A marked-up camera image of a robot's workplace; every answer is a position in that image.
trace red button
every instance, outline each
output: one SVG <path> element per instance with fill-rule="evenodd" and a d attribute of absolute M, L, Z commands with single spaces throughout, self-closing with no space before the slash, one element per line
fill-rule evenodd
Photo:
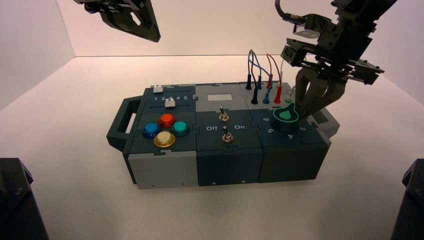
<path fill-rule="evenodd" d="M 170 128 L 175 122 L 176 120 L 171 113 L 165 113 L 159 119 L 159 125 L 163 128 Z"/>

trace white table surface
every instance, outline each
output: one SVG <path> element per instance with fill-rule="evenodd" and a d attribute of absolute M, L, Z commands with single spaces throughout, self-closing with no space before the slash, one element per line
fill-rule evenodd
<path fill-rule="evenodd" d="M 31 171 L 52 240 L 388 239 L 402 176 L 424 157 L 424 106 L 384 77 L 350 81 L 328 107 L 341 127 L 316 180 L 132 184 L 106 140 L 122 100 L 152 84 L 245 81 L 246 68 L 245 56 L 77 57 L 0 112 L 0 156 Z"/>

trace white wall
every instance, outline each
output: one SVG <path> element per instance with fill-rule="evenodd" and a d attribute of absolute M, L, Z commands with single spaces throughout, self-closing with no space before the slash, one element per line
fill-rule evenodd
<path fill-rule="evenodd" d="M 247 55 L 251 48 L 280 54 L 293 36 L 293 25 L 281 20 L 274 0 L 152 0 L 159 43 L 113 29 L 72 0 L 57 2 L 76 56 Z M 328 0 L 282 2 L 299 15 L 335 11 Z"/>
<path fill-rule="evenodd" d="M 378 21 L 364 58 L 381 66 L 389 80 L 424 104 L 424 1 L 398 0 Z"/>
<path fill-rule="evenodd" d="M 0 110 L 73 57 L 55 0 L 0 0 Z"/>
<path fill-rule="evenodd" d="M 77 56 L 279 54 L 292 25 L 278 16 L 274 0 L 152 0 L 162 38 L 153 43 L 112 29 L 72 0 L 57 0 Z M 317 13 L 336 21 L 330 0 L 282 0 L 293 14 Z M 424 103 L 422 0 L 398 0 L 377 22 L 364 58 Z"/>

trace colored push button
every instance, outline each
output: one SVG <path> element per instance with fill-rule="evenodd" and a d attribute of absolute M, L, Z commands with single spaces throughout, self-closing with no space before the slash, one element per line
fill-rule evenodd
<path fill-rule="evenodd" d="M 175 118 L 171 113 L 165 113 L 160 116 L 159 125 L 163 128 L 170 128 L 175 123 Z"/>
<path fill-rule="evenodd" d="M 154 137 L 153 143 L 159 148 L 166 148 L 175 143 L 175 136 L 169 131 L 161 131 Z"/>
<path fill-rule="evenodd" d="M 177 121 L 172 126 L 172 132 L 176 136 L 184 136 L 189 133 L 189 128 L 187 127 L 187 124 L 183 121 Z"/>
<path fill-rule="evenodd" d="M 161 131 L 161 128 L 154 122 L 147 123 L 144 126 L 143 129 L 143 135 L 148 138 L 152 139 L 154 138 L 159 132 Z"/>

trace red plug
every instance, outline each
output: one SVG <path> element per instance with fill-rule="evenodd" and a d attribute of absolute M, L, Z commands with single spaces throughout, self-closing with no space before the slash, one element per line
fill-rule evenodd
<path fill-rule="evenodd" d="M 268 85 L 266 85 L 266 88 L 269 89 L 271 87 L 271 85 L 273 84 L 273 74 L 271 73 L 269 75 L 269 79 L 268 79 Z"/>
<path fill-rule="evenodd" d="M 280 104 L 281 103 L 281 92 L 283 91 L 283 88 L 281 86 L 278 87 L 277 95 L 275 96 L 274 103 Z"/>

